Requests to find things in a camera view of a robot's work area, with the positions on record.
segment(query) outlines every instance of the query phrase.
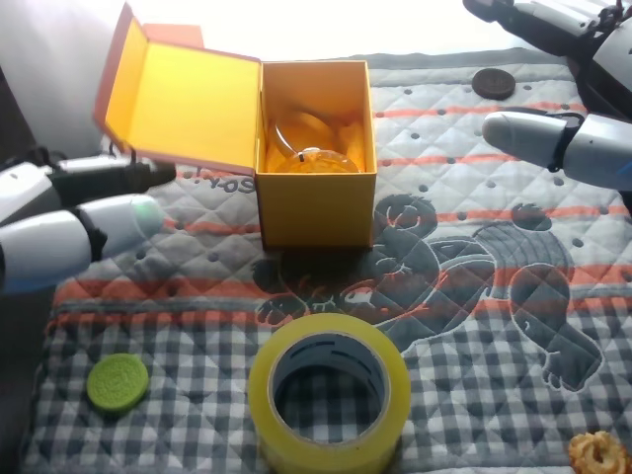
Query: open box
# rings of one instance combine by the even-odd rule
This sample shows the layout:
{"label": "open box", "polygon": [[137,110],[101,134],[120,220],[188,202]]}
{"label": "open box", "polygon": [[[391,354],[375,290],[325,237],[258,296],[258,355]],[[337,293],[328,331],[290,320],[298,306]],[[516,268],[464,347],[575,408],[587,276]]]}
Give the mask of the open box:
{"label": "open box", "polygon": [[[269,127],[313,111],[359,133],[347,146],[359,173],[280,174]],[[255,177],[267,248],[368,247],[376,177],[364,61],[261,62],[148,36],[125,5],[95,107],[124,151]]]}

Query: white wall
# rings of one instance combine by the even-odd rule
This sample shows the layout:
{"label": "white wall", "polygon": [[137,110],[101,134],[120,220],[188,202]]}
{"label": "white wall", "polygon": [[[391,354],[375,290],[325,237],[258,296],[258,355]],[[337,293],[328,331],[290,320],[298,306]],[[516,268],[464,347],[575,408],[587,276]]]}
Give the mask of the white wall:
{"label": "white wall", "polygon": [[[498,25],[469,15],[461,0],[129,3],[142,22],[199,24],[207,46],[262,59],[524,45]],[[0,0],[0,67],[38,143],[69,156],[98,149],[101,134],[93,125],[92,110],[122,4]]]}

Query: gray polka dot fabric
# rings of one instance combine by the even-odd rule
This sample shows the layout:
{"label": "gray polka dot fabric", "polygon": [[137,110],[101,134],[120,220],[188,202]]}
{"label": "gray polka dot fabric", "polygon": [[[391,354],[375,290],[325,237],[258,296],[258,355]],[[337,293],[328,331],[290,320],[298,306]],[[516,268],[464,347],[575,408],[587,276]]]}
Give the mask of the gray polka dot fabric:
{"label": "gray polka dot fabric", "polygon": [[[629,214],[616,192],[480,132],[504,106],[584,113],[568,68],[523,50],[368,61],[372,250],[266,254],[253,180],[182,168],[151,191],[168,215],[159,235],[59,287],[23,474],[269,472],[249,369],[276,328],[318,312],[375,325],[406,362],[393,472],[571,474],[569,440],[597,430],[632,448]],[[472,91],[486,66],[513,75],[510,98]],[[85,384],[120,352],[141,357],[150,383],[112,419]],[[349,439],[376,416],[364,388],[303,373],[281,411],[300,435]]]}

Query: golden brown cookie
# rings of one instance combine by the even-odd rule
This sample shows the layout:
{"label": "golden brown cookie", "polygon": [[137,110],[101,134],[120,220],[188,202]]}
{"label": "golden brown cookie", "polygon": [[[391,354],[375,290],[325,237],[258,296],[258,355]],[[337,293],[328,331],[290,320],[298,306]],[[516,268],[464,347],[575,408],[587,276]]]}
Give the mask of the golden brown cookie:
{"label": "golden brown cookie", "polygon": [[575,436],[569,457],[577,474],[632,474],[632,460],[625,447],[606,432]]}

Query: green disc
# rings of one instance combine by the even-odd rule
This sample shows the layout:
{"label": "green disc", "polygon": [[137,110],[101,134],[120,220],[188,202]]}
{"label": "green disc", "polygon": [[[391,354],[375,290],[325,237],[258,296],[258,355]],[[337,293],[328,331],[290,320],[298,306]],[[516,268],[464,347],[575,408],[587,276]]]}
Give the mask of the green disc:
{"label": "green disc", "polygon": [[99,361],[88,375],[88,398],[100,410],[125,412],[147,390],[149,374],[139,357],[112,354]]}

